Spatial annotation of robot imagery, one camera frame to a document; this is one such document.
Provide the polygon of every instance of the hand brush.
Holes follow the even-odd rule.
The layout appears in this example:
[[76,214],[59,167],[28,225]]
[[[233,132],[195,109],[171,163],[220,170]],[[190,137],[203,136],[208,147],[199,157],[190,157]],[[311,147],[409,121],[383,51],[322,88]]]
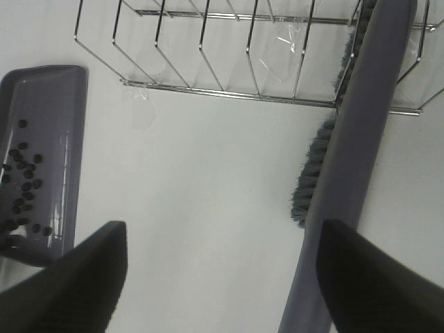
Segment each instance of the hand brush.
[[330,330],[316,277],[321,228],[325,219],[357,227],[416,5],[416,0],[363,0],[353,48],[359,57],[350,61],[340,87],[339,115],[334,127],[328,122],[320,129],[295,194],[306,199],[293,209],[305,220],[305,237],[279,333]]
[[[350,34],[350,39],[345,46],[344,57],[342,58],[343,69],[339,72],[338,79],[334,86],[337,90],[337,103],[342,104],[343,97],[347,92],[347,87],[352,76],[356,60],[361,51],[362,42],[366,34],[368,23],[375,9],[377,0],[366,0],[359,12],[356,32]],[[350,63],[348,63],[348,55],[351,55]],[[332,137],[336,117],[332,117],[325,121],[316,133],[309,152],[307,154],[307,163],[305,163],[302,173],[298,179],[298,186],[293,193],[293,207],[291,209],[291,218],[298,222],[303,228],[305,226],[305,217],[307,216],[314,188],[318,182],[319,173],[327,152],[327,147]]]

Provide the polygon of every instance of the clear plastic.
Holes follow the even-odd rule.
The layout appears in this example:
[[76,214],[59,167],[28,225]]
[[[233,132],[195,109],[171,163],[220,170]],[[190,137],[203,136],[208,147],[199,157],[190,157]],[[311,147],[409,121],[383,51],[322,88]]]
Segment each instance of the clear plastic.
[[300,61],[300,53],[296,52],[296,45],[301,38],[301,24],[276,25],[274,32],[267,40],[264,55],[259,60],[270,77],[279,83],[286,81],[292,69],[296,68]]

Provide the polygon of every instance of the metal dish rack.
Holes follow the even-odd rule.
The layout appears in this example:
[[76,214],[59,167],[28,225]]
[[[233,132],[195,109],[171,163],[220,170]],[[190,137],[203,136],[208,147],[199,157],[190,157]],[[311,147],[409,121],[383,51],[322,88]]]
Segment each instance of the metal dish rack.
[[[273,14],[273,7],[271,0],[263,0],[266,1],[266,5],[268,8],[268,14],[257,14],[257,4],[259,0],[254,0],[254,6],[253,11],[251,13],[237,13],[230,0],[224,0],[226,1],[226,4],[228,5],[228,8],[230,9],[230,12],[210,12],[210,0],[206,0],[206,6],[205,11],[201,12],[199,11],[196,4],[193,2],[193,0],[187,0],[187,3],[189,4],[190,9],[192,11],[167,11],[165,10],[165,0],[162,0],[161,3],[159,3],[157,0],[153,0],[153,4],[156,6],[156,9],[148,9],[148,10],[142,10],[142,9],[135,9],[133,8],[127,1],[125,0],[119,0],[118,6],[117,6],[117,13],[114,21],[114,30],[112,32],[112,39],[111,43],[114,46],[114,48],[120,52],[130,63],[132,63],[138,70],[140,70],[148,79],[148,81],[140,81],[140,80],[131,80],[128,77],[125,77],[121,72],[119,72],[117,69],[115,69],[112,65],[110,65],[109,62],[105,61],[103,57],[101,57],[97,52],[93,51],[90,47],[85,45],[78,37],[78,32],[80,28],[80,18],[82,15],[83,10],[83,2],[84,0],[80,0],[79,7],[78,7],[78,14],[77,14],[77,20],[76,20],[76,27],[74,31],[74,40],[77,44],[79,44],[81,47],[84,48],[89,54],[94,56],[97,60],[99,60],[102,64],[104,64],[108,69],[113,71],[118,77],[120,78],[120,81],[126,85],[131,87],[143,87],[143,88],[149,88],[149,89],[159,89],[159,90],[166,90],[166,91],[172,91],[172,92],[187,92],[192,94],[201,94],[201,95],[208,95],[208,96],[219,96],[219,97],[229,97],[234,99],[247,99],[247,100],[255,100],[255,101],[268,101],[268,102],[277,102],[277,103],[287,103],[287,104],[296,104],[296,105],[308,105],[308,106],[315,106],[315,107],[321,107],[321,108],[336,108],[338,105],[338,100],[340,96],[338,96],[338,91],[341,89],[341,85],[343,82],[343,78],[347,74],[348,65],[351,62],[351,59],[353,59],[354,55],[351,53],[349,55],[345,55],[348,57],[348,65],[346,66],[342,80],[340,80],[339,87],[336,88],[334,98],[331,101],[326,100],[320,100],[320,99],[302,99],[298,98],[298,90],[300,85],[300,74],[302,71],[302,66],[304,65],[304,60],[306,57],[307,52],[309,49],[307,49],[309,37],[310,37],[310,29],[311,25],[313,24],[331,24],[331,25],[338,25],[338,26],[357,26],[359,24],[359,12],[360,8],[362,6],[362,0],[357,0],[356,5],[354,6],[354,9],[352,13],[350,13],[349,19],[338,19],[338,18],[331,18],[331,17],[315,17],[314,16],[314,8],[316,0],[311,0],[311,5],[309,7],[309,14],[308,16],[282,16],[282,15],[274,15]],[[137,64],[137,62],[128,55],[128,53],[119,45],[116,41],[117,31],[119,28],[119,19],[121,16],[121,8],[122,5],[126,6],[130,9],[130,11],[133,13],[133,15],[137,15],[138,17],[158,17],[157,21],[157,30],[155,34],[155,40],[153,41],[153,46],[157,49],[159,54],[162,56],[165,63],[171,68],[171,70],[179,77],[180,81],[183,85],[169,85],[164,83],[157,82],[152,75],[150,75],[146,70],[142,68],[141,65]],[[416,22],[413,25],[413,29],[420,30],[420,41],[418,44],[418,52],[417,52],[417,58],[416,61],[408,68],[400,77],[398,83],[403,81],[419,64],[422,60],[422,54],[424,49],[424,43],[425,38],[428,33],[432,33],[436,31],[443,23],[444,19],[439,21],[438,23],[431,24],[428,22],[429,17],[429,11],[430,11],[430,0],[425,1],[425,8],[424,8],[424,15],[421,22]],[[200,40],[198,43],[198,51],[201,54],[203,60],[205,61],[205,64],[210,71],[212,78],[214,79],[214,82],[219,87],[218,89],[202,89],[197,87],[192,87],[180,74],[178,69],[173,65],[172,61],[168,58],[165,52],[163,52],[162,48],[160,47],[159,43],[159,36],[162,28],[162,21],[164,18],[174,18],[174,17],[187,17],[190,19],[201,19],[202,20],[202,26],[200,30]],[[229,20],[235,20],[237,22],[239,21],[249,21],[250,22],[250,28],[248,32],[248,41],[245,47],[245,54],[246,59],[249,67],[249,72],[251,75],[251,84],[253,85],[255,89],[255,94],[247,94],[243,92],[236,92],[236,91],[230,91],[227,89],[224,89],[222,86],[218,76],[213,70],[213,66],[211,65],[211,62],[209,61],[208,57],[205,53],[204,48],[204,37],[205,37],[205,28],[207,26],[208,19],[229,19]],[[250,56],[250,43],[252,40],[255,22],[257,21],[271,21],[271,22],[300,22],[307,25],[305,29],[305,35],[303,40],[303,46],[302,50],[300,52],[300,60],[298,62],[297,68],[295,68],[296,71],[296,79],[294,81],[293,86],[293,96],[292,97],[285,97],[285,96],[272,96],[270,94],[263,94],[257,84],[255,70],[253,69],[252,60]],[[403,114],[403,115],[410,115],[410,116],[419,116],[424,107],[431,103],[433,100],[438,98],[442,93],[444,92],[444,88],[438,90],[433,96],[428,98],[426,101],[423,101],[419,107],[417,108],[410,108],[410,107],[404,107],[404,106],[392,106],[390,112],[392,114]]]

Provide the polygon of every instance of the gray dustpan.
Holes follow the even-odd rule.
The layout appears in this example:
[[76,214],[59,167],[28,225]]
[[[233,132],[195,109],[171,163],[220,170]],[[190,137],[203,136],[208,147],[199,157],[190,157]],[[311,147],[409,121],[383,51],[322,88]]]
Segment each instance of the gray dustpan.
[[0,85],[0,254],[45,266],[74,246],[87,72],[44,66]]

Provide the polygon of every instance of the wire rack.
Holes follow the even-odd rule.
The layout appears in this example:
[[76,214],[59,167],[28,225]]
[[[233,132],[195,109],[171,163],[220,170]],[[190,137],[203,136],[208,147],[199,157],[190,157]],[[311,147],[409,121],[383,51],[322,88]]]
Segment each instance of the wire rack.
[[[348,54],[345,55],[348,57],[347,66],[345,67],[345,70],[343,71],[342,79],[339,82],[339,86],[336,88],[334,92],[334,98],[331,100],[322,100],[322,99],[303,99],[298,96],[298,92],[300,89],[300,75],[302,71],[302,67],[305,63],[305,58],[308,52],[310,52],[309,48],[307,48],[307,45],[309,44],[310,39],[310,31],[311,27],[315,24],[328,24],[328,25],[336,25],[336,26],[347,26],[347,27],[353,27],[359,25],[359,18],[360,18],[360,9],[362,6],[363,1],[357,0],[356,4],[354,5],[353,11],[350,13],[350,17],[348,19],[339,19],[339,18],[333,18],[333,17],[316,17],[314,15],[314,8],[316,0],[311,0],[310,7],[309,7],[309,13],[307,16],[291,16],[291,15],[274,15],[273,14],[273,4],[271,3],[271,0],[262,0],[266,1],[266,7],[268,9],[268,12],[266,14],[259,14],[257,12],[258,2],[259,0],[254,0],[253,9],[250,13],[240,13],[236,12],[233,8],[233,5],[230,0],[224,0],[226,1],[227,8],[230,9],[230,12],[210,12],[210,0],[206,0],[205,4],[205,10],[200,11],[198,9],[198,6],[194,3],[193,0],[186,0],[187,4],[189,5],[189,11],[186,10],[166,10],[165,9],[165,0],[162,0],[162,2],[158,2],[157,0],[152,0],[153,5],[155,6],[154,9],[136,9],[133,8],[127,1],[125,0],[118,0],[117,2],[117,12],[114,20],[114,30],[112,32],[112,39],[111,43],[113,47],[132,65],[134,65],[139,71],[145,75],[147,80],[133,80],[130,79],[127,76],[124,76],[120,71],[118,71],[115,67],[113,67],[109,62],[105,61],[102,56],[100,56],[97,52],[93,51],[90,46],[87,46],[79,39],[79,28],[80,28],[80,22],[82,17],[82,11],[83,11],[83,2],[84,0],[80,0],[79,7],[78,7],[78,15],[76,20],[76,27],[74,31],[74,40],[79,44],[81,47],[84,48],[89,54],[91,54],[93,57],[95,57],[98,61],[100,61],[102,64],[104,64],[109,70],[114,72],[119,78],[120,81],[126,85],[131,87],[144,87],[149,89],[159,89],[159,90],[166,90],[171,92],[186,92],[186,93],[192,93],[192,94],[201,94],[201,95],[208,95],[208,96],[219,96],[219,97],[228,97],[233,99],[247,99],[247,100],[255,100],[255,101],[268,101],[268,102],[276,102],[276,103],[288,103],[288,104],[296,104],[296,105],[308,105],[308,106],[315,106],[315,107],[321,107],[321,108],[336,108],[339,104],[339,100],[341,96],[339,96],[339,92],[341,91],[341,86],[343,84],[343,79],[347,75],[348,67],[350,63],[352,62],[352,59],[354,58],[354,54]],[[172,70],[172,72],[177,76],[177,78],[180,80],[181,84],[165,84],[160,83],[156,80],[156,78],[147,72],[140,64],[137,63],[137,61],[131,57],[128,52],[123,49],[123,47],[118,44],[117,42],[117,31],[119,29],[119,20],[121,17],[121,11],[122,6],[125,6],[129,8],[131,13],[133,15],[136,15],[137,17],[157,17],[157,30],[155,32],[155,39],[153,41],[153,47],[157,50],[157,52],[161,55],[163,61],[165,64]],[[425,1],[425,8],[424,8],[424,15],[421,22],[415,22],[413,24],[413,29],[420,31],[420,41],[418,43],[418,50],[417,50],[417,56],[415,62],[401,75],[401,77],[398,80],[398,83],[401,83],[411,72],[420,64],[423,52],[424,52],[424,43],[425,39],[427,38],[427,35],[430,33],[433,33],[434,31],[437,31],[438,28],[443,24],[444,19],[439,21],[438,23],[432,24],[428,22],[429,18],[429,12],[430,12],[430,0]],[[214,83],[217,86],[217,89],[214,88],[201,88],[201,87],[194,87],[192,84],[187,82],[183,75],[180,73],[178,68],[174,65],[173,61],[170,59],[170,57],[164,52],[164,50],[161,47],[160,43],[160,36],[162,27],[164,25],[165,19],[172,19],[174,17],[184,17],[187,19],[199,19],[201,20],[201,28],[200,28],[200,39],[198,41],[198,52],[200,53],[200,56],[204,60],[204,63],[211,73],[212,79],[214,80]],[[248,38],[247,43],[245,45],[245,57],[246,57],[246,64],[248,64],[248,69],[250,73],[250,83],[252,85],[252,88],[254,89],[254,93],[245,93],[245,92],[239,92],[239,91],[233,91],[232,89],[226,89],[221,84],[221,81],[219,80],[219,77],[216,75],[216,72],[213,68],[212,63],[210,62],[209,58],[207,57],[207,51],[205,48],[205,38],[208,38],[206,36],[205,31],[207,28],[207,23],[210,19],[224,19],[224,20],[233,20],[234,22],[250,22],[250,26],[248,29]],[[272,94],[265,94],[261,91],[259,88],[259,85],[257,83],[256,79],[256,73],[255,69],[252,64],[252,59],[250,56],[250,50],[251,50],[251,42],[252,42],[252,36],[255,31],[255,22],[262,22],[262,21],[268,21],[268,22],[301,22],[303,24],[306,24],[305,33],[303,36],[303,43],[302,43],[302,49],[300,50],[300,59],[298,61],[298,64],[296,65],[296,68],[294,69],[296,73],[295,80],[293,82],[292,87],[292,96],[278,96],[278,95],[272,95]],[[392,114],[403,114],[403,115],[410,115],[410,116],[418,116],[422,113],[423,109],[426,105],[431,103],[433,100],[437,99],[442,93],[444,92],[444,88],[438,90],[435,94],[433,94],[431,97],[429,97],[426,101],[423,101],[420,103],[418,107],[405,107],[405,106],[392,106],[390,109],[390,112]]]

